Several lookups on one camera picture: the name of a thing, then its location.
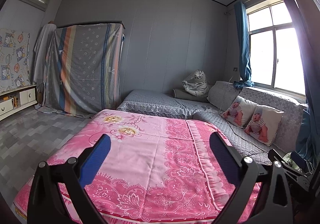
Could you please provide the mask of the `pink floral table cloth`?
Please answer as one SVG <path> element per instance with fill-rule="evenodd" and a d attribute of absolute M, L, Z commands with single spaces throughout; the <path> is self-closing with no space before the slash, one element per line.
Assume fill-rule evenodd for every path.
<path fill-rule="evenodd" d="M 103 110 L 48 159 L 65 163 L 107 134 L 111 150 L 85 190 L 109 223 L 210 223 L 235 190 L 197 120 Z"/>

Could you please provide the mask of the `blue curtain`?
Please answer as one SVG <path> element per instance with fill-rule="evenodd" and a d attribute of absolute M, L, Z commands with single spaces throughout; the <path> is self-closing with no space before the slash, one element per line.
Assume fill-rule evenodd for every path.
<path fill-rule="evenodd" d="M 239 74 L 240 80 L 235 81 L 233 86 L 235 89 L 243 89 L 244 87 L 252 87 L 252 70 L 250 63 L 250 45 L 248 19 L 245 5 L 239 1 L 234 5 L 236 27 L 239 43 Z"/>
<path fill-rule="evenodd" d="M 314 165 L 319 163 L 319 55 L 312 46 L 308 27 L 295 0 L 284 0 L 296 30 L 308 108 L 296 140 L 296 152 Z"/>

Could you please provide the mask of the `grey hanging garment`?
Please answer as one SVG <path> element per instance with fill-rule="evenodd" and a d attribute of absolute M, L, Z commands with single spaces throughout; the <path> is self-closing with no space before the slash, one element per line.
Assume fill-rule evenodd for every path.
<path fill-rule="evenodd" d="M 36 45 L 34 47 L 34 71 L 33 71 L 33 84 L 36 84 L 37 88 L 40 88 L 43 84 L 44 66 L 46 64 L 46 55 L 49 49 L 50 42 L 56 30 L 56 24 L 53 21 L 45 24 L 37 38 Z"/>

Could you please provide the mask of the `right baby print pillow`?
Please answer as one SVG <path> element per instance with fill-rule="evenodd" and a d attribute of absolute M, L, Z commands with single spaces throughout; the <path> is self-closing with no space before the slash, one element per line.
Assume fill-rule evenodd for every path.
<path fill-rule="evenodd" d="M 251 120 L 245 128 L 245 132 L 269 147 L 276 137 L 283 114 L 284 111 L 277 110 L 276 108 L 257 105 Z"/>

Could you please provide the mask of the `baby print pillow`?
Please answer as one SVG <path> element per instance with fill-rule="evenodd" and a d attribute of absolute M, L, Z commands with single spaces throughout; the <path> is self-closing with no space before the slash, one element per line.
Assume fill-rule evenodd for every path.
<path fill-rule="evenodd" d="M 257 105 L 257 103 L 238 95 L 230 107 L 221 114 L 221 117 L 233 125 L 243 128 L 250 121 Z"/>
<path fill-rule="evenodd" d="M 276 137 L 283 114 L 284 111 L 277 110 L 276 108 L 257 105 L 251 120 L 245 128 L 245 132 L 269 147 Z"/>

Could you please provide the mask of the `grey quilted sofa bed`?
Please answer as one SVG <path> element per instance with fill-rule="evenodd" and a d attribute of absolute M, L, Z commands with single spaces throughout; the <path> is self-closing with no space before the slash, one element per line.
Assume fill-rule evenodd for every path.
<path fill-rule="evenodd" d="M 221 117 L 224 111 L 209 102 L 176 99 L 163 93 L 135 89 L 131 91 L 118 110 L 177 119 L 195 119 L 217 126 L 240 154 L 252 157 L 257 163 L 270 164 L 268 152 L 275 149 L 284 156 L 295 150 L 296 140 L 303 120 L 303 112 L 308 107 L 297 100 L 275 92 L 255 87 L 244 87 L 240 97 L 258 105 L 266 105 L 284 111 L 273 143 L 268 147 L 232 125 Z"/>

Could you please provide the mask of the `green cloth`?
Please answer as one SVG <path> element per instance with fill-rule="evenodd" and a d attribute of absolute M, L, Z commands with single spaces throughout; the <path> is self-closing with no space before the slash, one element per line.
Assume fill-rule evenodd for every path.
<path fill-rule="evenodd" d="M 292 167 L 293 169 L 300 171 L 300 167 L 294 162 L 294 160 L 291 158 L 291 152 L 287 153 L 284 157 L 283 157 L 283 161 L 290 167 Z"/>

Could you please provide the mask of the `white tiger plush in bag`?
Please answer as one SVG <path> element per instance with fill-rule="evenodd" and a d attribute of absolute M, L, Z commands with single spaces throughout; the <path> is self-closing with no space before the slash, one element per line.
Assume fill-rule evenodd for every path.
<path fill-rule="evenodd" d="M 206 97 L 210 90 L 206 75 L 199 69 L 187 76 L 182 81 L 182 85 L 187 93 L 196 97 Z"/>

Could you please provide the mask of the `grey back cushion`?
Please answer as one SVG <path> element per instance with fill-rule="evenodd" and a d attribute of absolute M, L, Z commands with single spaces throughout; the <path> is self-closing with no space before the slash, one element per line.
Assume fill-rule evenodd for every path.
<path fill-rule="evenodd" d="M 241 92 L 234 88 L 233 84 L 226 81 L 216 81 L 208 92 L 207 100 L 221 111 L 227 110 L 234 99 Z"/>

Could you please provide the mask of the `blue left curtain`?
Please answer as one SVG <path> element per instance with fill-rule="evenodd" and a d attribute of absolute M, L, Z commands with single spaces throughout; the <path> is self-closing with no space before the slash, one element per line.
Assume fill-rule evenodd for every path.
<path fill-rule="evenodd" d="M 252 87 L 252 70 L 250 63 L 250 45 L 248 19 L 245 5 L 239 1 L 234 5 L 236 27 L 239 43 L 239 74 L 240 80 L 235 81 L 233 86 L 235 89 L 243 89 L 244 87 Z"/>

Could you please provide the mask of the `striped sheet covered wardrobe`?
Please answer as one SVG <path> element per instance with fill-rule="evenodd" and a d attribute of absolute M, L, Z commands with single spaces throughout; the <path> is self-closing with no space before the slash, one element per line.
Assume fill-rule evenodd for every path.
<path fill-rule="evenodd" d="M 56 28 L 43 71 L 44 111 L 90 117 L 120 104 L 120 22 Z"/>

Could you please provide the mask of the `white low cabinet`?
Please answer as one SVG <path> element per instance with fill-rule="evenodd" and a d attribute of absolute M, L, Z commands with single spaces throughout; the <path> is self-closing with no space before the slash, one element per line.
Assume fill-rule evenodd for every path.
<path fill-rule="evenodd" d="M 36 104 L 36 85 L 19 87 L 2 92 L 0 121 Z"/>

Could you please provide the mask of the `left baby print pillow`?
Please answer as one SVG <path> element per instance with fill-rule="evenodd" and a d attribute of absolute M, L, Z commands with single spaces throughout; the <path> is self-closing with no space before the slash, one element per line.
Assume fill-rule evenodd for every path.
<path fill-rule="evenodd" d="M 221 117 L 233 125 L 243 128 L 250 121 L 257 105 L 257 103 L 238 95 L 230 107 L 221 114 Z"/>

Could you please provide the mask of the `grey folded cushion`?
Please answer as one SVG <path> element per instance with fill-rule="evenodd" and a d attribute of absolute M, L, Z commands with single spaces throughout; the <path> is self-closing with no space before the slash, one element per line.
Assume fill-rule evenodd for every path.
<path fill-rule="evenodd" d="M 207 100 L 207 97 L 197 97 L 190 93 L 187 93 L 183 89 L 178 89 L 178 88 L 175 88 L 172 90 L 172 96 L 176 99 L 183 99 L 183 100 L 196 101 L 196 102 L 209 102 Z"/>

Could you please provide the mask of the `blue right curtain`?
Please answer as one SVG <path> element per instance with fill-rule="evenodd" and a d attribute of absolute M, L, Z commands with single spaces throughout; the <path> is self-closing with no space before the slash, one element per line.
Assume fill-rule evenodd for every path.
<path fill-rule="evenodd" d="M 314 165 L 319 163 L 319 55 L 312 46 L 308 27 L 295 0 L 284 0 L 296 30 L 308 108 L 296 140 L 296 152 Z"/>

